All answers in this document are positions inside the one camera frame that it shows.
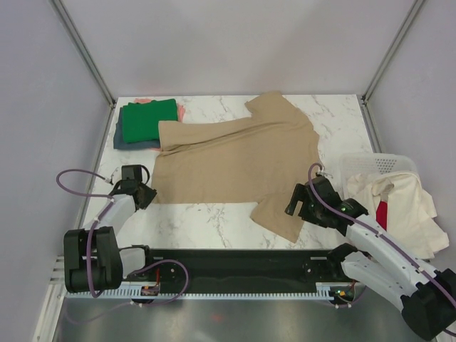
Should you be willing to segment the tan t shirt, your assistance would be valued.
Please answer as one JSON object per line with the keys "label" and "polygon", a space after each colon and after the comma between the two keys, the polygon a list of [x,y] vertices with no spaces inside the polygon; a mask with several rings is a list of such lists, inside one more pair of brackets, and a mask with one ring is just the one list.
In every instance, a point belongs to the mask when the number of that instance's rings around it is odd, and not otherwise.
{"label": "tan t shirt", "polygon": [[320,160],[319,135],[279,92],[245,104],[250,117],[221,123],[159,124],[162,151],[152,186],[160,204],[255,202],[250,218],[292,243],[302,220],[285,209]]}

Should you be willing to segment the red t shirt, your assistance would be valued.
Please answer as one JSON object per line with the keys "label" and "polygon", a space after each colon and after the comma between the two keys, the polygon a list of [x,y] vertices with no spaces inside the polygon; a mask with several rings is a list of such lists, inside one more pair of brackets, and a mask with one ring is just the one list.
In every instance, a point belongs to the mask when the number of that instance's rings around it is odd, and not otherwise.
{"label": "red t shirt", "polygon": [[388,226],[388,203],[381,200],[376,210],[376,222],[384,229],[387,230]]}

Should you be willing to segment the cream t shirt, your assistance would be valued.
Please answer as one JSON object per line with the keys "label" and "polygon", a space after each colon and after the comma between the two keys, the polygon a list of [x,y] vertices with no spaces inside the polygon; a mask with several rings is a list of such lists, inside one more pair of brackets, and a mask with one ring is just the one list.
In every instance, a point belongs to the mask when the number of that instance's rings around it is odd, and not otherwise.
{"label": "cream t shirt", "polygon": [[446,232],[434,221],[437,211],[432,196],[414,172],[391,172],[384,175],[357,174],[346,183],[347,194],[375,216],[380,194],[387,185],[387,232],[421,259],[432,259],[450,245]]}

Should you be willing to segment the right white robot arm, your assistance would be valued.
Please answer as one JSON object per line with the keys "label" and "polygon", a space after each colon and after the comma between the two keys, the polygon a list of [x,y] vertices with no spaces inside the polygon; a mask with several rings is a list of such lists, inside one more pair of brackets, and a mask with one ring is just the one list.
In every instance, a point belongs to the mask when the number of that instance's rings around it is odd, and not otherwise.
{"label": "right white robot arm", "polygon": [[296,184],[288,215],[341,233],[348,242],[331,251],[327,274],[361,282],[389,301],[409,328],[430,341],[455,323],[455,273],[437,270],[400,246],[353,198],[342,200],[318,175]]}

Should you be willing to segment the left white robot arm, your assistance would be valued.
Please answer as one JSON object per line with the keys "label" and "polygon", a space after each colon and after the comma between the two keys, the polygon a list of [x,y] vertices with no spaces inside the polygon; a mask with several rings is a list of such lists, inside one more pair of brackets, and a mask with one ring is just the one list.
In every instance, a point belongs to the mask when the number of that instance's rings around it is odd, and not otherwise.
{"label": "left white robot arm", "polygon": [[[98,177],[113,188],[108,194],[76,192],[61,177],[80,172]],[[65,233],[63,238],[66,290],[72,294],[88,292],[98,298],[104,291],[117,289],[123,281],[123,261],[116,234],[140,209],[146,209],[157,191],[149,187],[150,171],[144,165],[123,165],[117,182],[82,169],[64,170],[56,176],[57,185],[72,195],[106,200],[102,210],[89,223]]]}

